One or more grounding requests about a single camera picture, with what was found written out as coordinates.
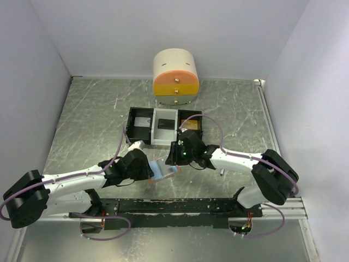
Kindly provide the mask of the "orange leather card holder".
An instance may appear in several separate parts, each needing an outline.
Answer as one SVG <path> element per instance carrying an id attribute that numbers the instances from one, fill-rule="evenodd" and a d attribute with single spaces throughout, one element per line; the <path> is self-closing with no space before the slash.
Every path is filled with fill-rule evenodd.
<path id="1" fill-rule="evenodd" d="M 149 183 L 156 183 L 181 172 L 180 167 L 177 165 L 166 165 L 166 160 L 167 156 L 163 156 L 149 162 L 149 166 L 153 172 L 153 176 L 148 179 Z"/>

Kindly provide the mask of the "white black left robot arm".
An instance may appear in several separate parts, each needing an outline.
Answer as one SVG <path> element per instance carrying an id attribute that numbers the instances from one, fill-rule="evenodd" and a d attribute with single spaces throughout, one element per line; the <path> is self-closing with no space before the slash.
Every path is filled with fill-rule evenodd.
<path id="1" fill-rule="evenodd" d="M 61 213 L 82 213 L 94 218 L 102 211 L 98 189 L 121 186 L 125 180 L 148 180 L 153 176 L 146 154 L 139 149 L 65 174 L 42 175 L 38 170 L 31 170 L 4 193 L 2 206 L 8 216 L 1 216 L 1 219 L 19 229 L 41 217 Z"/>

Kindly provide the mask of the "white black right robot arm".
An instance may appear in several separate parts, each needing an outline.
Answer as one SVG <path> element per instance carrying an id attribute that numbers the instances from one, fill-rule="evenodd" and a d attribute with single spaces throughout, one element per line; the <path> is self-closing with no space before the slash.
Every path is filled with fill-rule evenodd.
<path id="1" fill-rule="evenodd" d="M 298 174 L 274 150 L 258 154 L 227 150 L 219 145 L 205 145 L 195 131 L 186 130 L 171 142 L 167 165 L 185 166 L 195 162 L 203 169 L 231 170 L 252 175 L 255 183 L 241 188 L 231 204 L 232 213 L 245 216 L 250 208 L 265 202 L 283 205 L 297 194 Z"/>

